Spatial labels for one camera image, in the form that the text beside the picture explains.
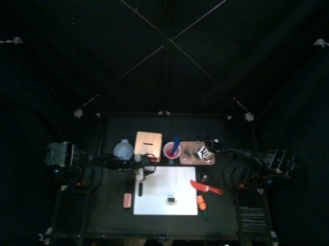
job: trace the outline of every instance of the utensil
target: utensil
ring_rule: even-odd
[[[196,188],[197,190],[200,190],[201,192],[208,192],[211,191],[212,193],[220,195],[221,194],[221,190],[219,188],[213,188],[208,185],[204,184],[199,184],[197,182],[189,180],[189,184],[193,188]]]

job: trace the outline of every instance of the white sheet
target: white sheet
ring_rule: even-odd
[[[195,167],[157,166],[155,173],[142,181],[142,196],[138,196],[138,181],[134,182],[133,214],[196,215]]]

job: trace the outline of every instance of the tissue box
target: tissue box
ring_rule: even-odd
[[[155,162],[160,162],[161,134],[137,132],[134,141],[134,155],[152,154]]]

